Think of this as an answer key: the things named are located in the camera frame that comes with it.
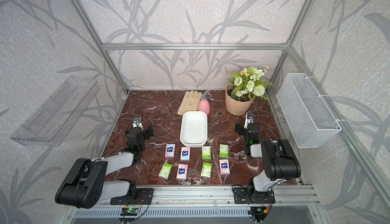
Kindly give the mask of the green tissue pack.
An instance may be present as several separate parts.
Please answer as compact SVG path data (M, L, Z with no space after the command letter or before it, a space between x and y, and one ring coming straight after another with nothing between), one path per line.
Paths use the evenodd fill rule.
M210 178L211 172L212 172L212 163L204 162L202 165L201 176Z
M162 167L161 167L161 170L160 170L158 176L163 178L163 179L168 179L169 176L170 176L172 168L173 168L172 164L164 162Z
M219 156L221 158L228 158L229 157L229 146L226 144L221 144L219 146Z
M203 146L202 147L202 159L203 160L211 160L211 147L210 146Z

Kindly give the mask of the pink blue tissue pack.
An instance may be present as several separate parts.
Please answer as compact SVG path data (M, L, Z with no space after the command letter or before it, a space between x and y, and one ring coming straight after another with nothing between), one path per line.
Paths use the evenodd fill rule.
M230 166L229 161L227 159L219 160L219 168L221 175L230 175Z
M165 158L173 158L175 156L175 144L167 144L165 151Z
M191 148L182 147L180 153L180 161L189 161L191 155Z

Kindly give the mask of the pale pink tissue pack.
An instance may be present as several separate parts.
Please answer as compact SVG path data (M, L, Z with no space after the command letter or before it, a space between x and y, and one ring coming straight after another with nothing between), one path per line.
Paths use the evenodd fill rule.
M176 179L186 180L187 179L188 164L179 164Z

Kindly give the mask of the white plastic storage box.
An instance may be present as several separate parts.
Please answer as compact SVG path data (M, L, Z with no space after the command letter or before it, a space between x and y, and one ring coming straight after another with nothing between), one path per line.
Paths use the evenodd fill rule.
M208 138L208 117L202 111L188 111L182 116L180 141L188 148L203 147Z

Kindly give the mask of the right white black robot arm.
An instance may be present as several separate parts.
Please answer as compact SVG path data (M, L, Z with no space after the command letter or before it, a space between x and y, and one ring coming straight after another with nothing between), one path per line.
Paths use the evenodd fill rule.
M287 139L260 139L257 123L236 124L235 132L244 137L245 154L261 158L264 164L264 170L248 185L251 197L269 192L275 185L301 176L300 163Z

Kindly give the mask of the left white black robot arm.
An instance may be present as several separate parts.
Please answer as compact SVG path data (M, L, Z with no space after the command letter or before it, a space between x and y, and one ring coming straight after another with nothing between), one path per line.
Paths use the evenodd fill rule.
M99 201L111 204L141 203L143 194L132 180L105 181L107 175L136 165L145 150L145 140L154 135L153 127L131 127L126 131L128 146L119 153L97 159L80 158L73 164L56 195L57 204L90 209Z

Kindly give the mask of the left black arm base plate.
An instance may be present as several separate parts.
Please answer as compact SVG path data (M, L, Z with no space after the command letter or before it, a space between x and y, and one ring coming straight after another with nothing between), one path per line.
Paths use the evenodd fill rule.
M153 198L153 188L138 188L126 196L112 198L111 205L150 205Z

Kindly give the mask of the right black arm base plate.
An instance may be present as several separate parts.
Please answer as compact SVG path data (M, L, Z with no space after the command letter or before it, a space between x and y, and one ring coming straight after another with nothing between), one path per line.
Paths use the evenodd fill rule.
M275 204L274 191L256 191L253 186L233 185L235 204Z

